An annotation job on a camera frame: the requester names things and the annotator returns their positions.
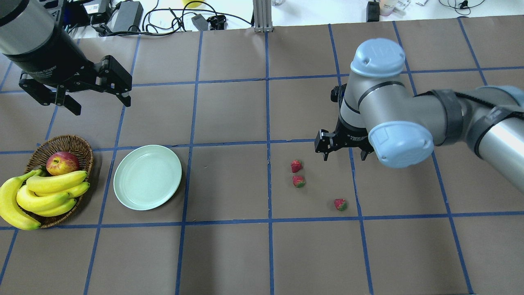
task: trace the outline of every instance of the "white desk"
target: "white desk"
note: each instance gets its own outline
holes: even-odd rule
[[[153,9],[156,0],[140,0],[144,7],[144,15]],[[252,0],[206,0],[212,5],[217,12],[229,13],[244,18],[247,21],[251,20],[253,13]],[[338,24],[338,23],[363,23],[366,21],[366,6],[367,0],[286,0],[284,4],[277,7],[272,7],[271,14],[274,26],[307,26],[307,25],[322,25],[322,24]],[[480,3],[481,0],[470,0],[470,6]],[[158,8],[183,8],[181,0],[159,0]],[[197,9],[209,9],[206,5],[201,5]],[[436,18],[456,18],[460,16],[453,9],[442,6],[438,0],[429,0],[425,6],[420,6],[414,3],[406,7],[405,15],[393,13],[387,17],[380,17],[380,21],[389,20],[413,20],[413,19],[436,19]],[[461,10],[462,13],[467,13],[468,10]],[[205,18],[213,15],[213,13],[200,12]],[[471,9],[471,14],[468,17],[481,16],[498,16],[498,15],[524,15],[524,1],[522,0],[485,0],[478,7]],[[196,30],[191,22],[191,16],[187,15],[184,18],[186,30]],[[151,16],[153,24],[169,27],[173,16],[169,11],[155,12]],[[248,28],[249,25],[234,17],[227,17],[226,29]],[[73,31],[72,35],[75,38],[89,38],[96,37],[97,33],[90,27],[79,28]]]

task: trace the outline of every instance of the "light blue joint cap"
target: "light blue joint cap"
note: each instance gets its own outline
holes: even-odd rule
[[[369,142],[378,160],[391,168],[405,168],[424,161],[433,152],[433,136],[424,126],[391,121],[375,126]]]
[[[389,39],[364,41],[355,52],[351,70],[370,78],[387,78],[400,74],[406,54],[400,45]]]
[[[503,85],[503,86],[482,86],[480,88],[496,88],[504,91],[505,93],[511,95],[515,101],[519,104],[519,106],[524,108],[524,91],[522,91],[520,88],[510,85]]]

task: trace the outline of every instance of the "banana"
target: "banana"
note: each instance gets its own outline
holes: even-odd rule
[[[27,188],[22,186],[16,194],[16,201],[27,211],[46,211],[63,205],[69,199],[69,193],[55,193],[53,195],[39,197]]]
[[[55,193],[79,185],[88,173],[78,170],[58,176],[32,176],[27,181],[27,188],[35,193]]]
[[[71,198],[76,198],[76,197],[79,197],[85,194],[85,192],[88,191],[89,187],[90,187],[89,182],[82,182],[79,185],[74,186],[72,188],[68,188],[68,189],[64,189],[63,191],[59,191],[59,193],[68,193],[69,199],[71,199]],[[36,193],[36,195],[39,197],[45,197],[45,196],[50,196],[54,194],[56,193]]]
[[[38,212],[34,212],[35,214],[38,214],[40,216],[44,216],[44,217],[52,217],[52,216],[58,216],[58,215],[62,215],[64,213],[67,213],[69,210],[71,210],[74,205],[77,203],[77,200],[76,199],[69,199],[67,200],[64,204],[56,207],[56,208],[53,208],[53,209],[50,209],[50,210],[46,210],[46,211],[38,211]]]
[[[16,203],[16,194],[24,180],[38,175],[42,170],[33,170],[25,175],[8,179],[0,187],[0,216],[12,226],[24,230],[40,227],[40,222],[27,215]]]

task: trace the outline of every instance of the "strawberry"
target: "strawberry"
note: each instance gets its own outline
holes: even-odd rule
[[[336,199],[335,200],[335,207],[338,211],[344,211],[347,209],[347,203],[344,199]]]
[[[291,162],[291,172],[296,173],[300,169],[302,169],[302,161],[294,160],[293,162]]]
[[[305,180],[303,176],[293,176],[293,185],[295,187],[303,187],[305,184]]]

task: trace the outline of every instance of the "metal post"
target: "metal post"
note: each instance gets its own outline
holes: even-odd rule
[[[273,31],[271,21],[271,0],[253,0],[255,32]]]

